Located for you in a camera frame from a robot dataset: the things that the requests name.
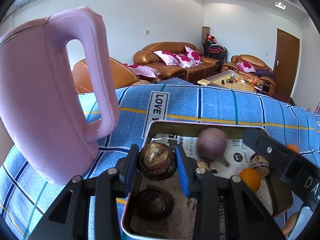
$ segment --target pink floral pillow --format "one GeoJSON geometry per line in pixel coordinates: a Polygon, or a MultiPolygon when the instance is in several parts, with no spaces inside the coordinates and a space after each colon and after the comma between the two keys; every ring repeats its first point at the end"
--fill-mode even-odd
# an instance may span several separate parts
{"type": "Polygon", "coordinates": [[[127,68],[131,70],[136,75],[142,75],[145,77],[156,78],[161,75],[161,73],[155,68],[149,66],[141,66],[141,65],[127,65],[127,68]]]}
{"type": "Polygon", "coordinates": [[[154,51],[154,53],[157,54],[167,66],[179,66],[179,61],[173,53],[165,50],[154,51]]]}
{"type": "Polygon", "coordinates": [[[249,62],[239,62],[237,63],[239,70],[243,70],[244,72],[255,72],[253,65],[249,62]]]}
{"type": "Polygon", "coordinates": [[[187,46],[184,46],[186,48],[187,57],[192,59],[196,63],[201,63],[200,55],[198,52],[194,51],[193,49],[190,49],[187,46]]]}
{"type": "Polygon", "coordinates": [[[183,68],[190,68],[190,67],[194,67],[197,66],[198,64],[195,63],[192,59],[188,58],[185,55],[181,55],[181,54],[176,54],[177,59],[180,61],[180,67],[183,68]]]}

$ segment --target robotic arm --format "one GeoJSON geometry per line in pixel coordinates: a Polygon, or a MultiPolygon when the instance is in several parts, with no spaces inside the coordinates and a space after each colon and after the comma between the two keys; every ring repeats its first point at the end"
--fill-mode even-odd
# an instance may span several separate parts
{"type": "MultiPolygon", "coordinates": [[[[300,220],[292,232],[299,235],[305,227],[306,218],[312,216],[309,223],[319,218],[320,169],[254,128],[244,131],[243,142],[267,159],[270,170],[304,201],[300,220]]],[[[124,198],[131,191],[138,153],[139,148],[132,145],[128,156],[120,159],[115,168],[92,179],[73,177],[42,217],[29,240],[88,239],[90,196],[96,197],[95,239],[120,240],[116,197],[124,198]]],[[[285,240],[268,211],[239,176],[225,179],[199,168],[193,158],[186,157],[182,145],[176,146],[175,153],[181,190],[185,197],[198,200],[193,240],[219,239],[218,196],[223,196],[224,200],[227,240],[256,239],[257,236],[259,240],[285,240]]],[[[298,239],[303,237],[308,225],[298,239]]],[[[308,234],[313,234],[319,231],[319,227],[309,230],[308,234]]]]}

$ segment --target wooden door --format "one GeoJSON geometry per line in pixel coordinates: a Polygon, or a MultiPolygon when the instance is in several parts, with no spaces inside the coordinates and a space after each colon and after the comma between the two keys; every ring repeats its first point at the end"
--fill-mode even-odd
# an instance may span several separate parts
{"type": "Polygon", "coordinates": [[[276,93],[285,101],[290,97],[297,74],[300,40],[278,29],[276,61],[273,68],[276,93]]]}

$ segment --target blue checkered blanket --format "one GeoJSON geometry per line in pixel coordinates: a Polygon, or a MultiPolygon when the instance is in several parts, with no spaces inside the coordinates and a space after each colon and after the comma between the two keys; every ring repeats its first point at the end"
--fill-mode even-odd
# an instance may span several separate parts
{"type": "MultiPolygon", "coordinates": [[[[265,95],[226,90],[223,88],[157,84],[116,90],[120,119],[111,135],[98,140],[97,159],[84,178],[98,176],[117,160],[125,157],[131,144],[143,143],[146,115],[152,91],[168,93],[167,120],[212,122],[264,127],[269,135],[284,145],[295,144],[302,155],[315,165],[320,164],[320,115],[297,106],[276,101],[265,95]]],[[[95,95],[82,94],[79,100],[87,120],[100,118],[95,95]]],[[[0,167],[0,214],[18,239],[28,239],[63,186],[47,183],[14,146],[0,167]]],[[[298,211],[301,200],[276,219],[279,226],[298,211]]],[[[117,204],[119,218],[124,205],[117,204]]],[[[91,201],[89,238],[94,239],[91,201]]],[[[130,239],[123,232],[122,239],[130,239]]]]}

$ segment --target taro root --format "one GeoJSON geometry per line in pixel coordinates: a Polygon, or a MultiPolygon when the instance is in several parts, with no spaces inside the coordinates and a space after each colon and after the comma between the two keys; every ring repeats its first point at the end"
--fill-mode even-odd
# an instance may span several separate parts
{"type": "Polygon", "coordinates": [[[139,212],[149,219],[164,219],[173,210],[173,196],[160,188],[146,188],[135,196],[139,212]]]}
{"type": "Polygon", "coordinates": [[[227,135],[220,129],[208,128],[203,130],[199,135],[197,152],[201,160],[209,163],[218,161],[226,167],[230,166],[223,156],[226,147],[227,135]]]}
{"type": "Polygon", "coordinates": [[[168,179],[177,169],[176,156],[167,145],[150,143],[141,149],[137,168],[147,179],[168,179]]]}
{"type": "Polygon", "coordinates": [[[268,161],[257,153],[250,157],[250,168],[256,170],[261,179],[265,178],[270,172],[268,161]]]}

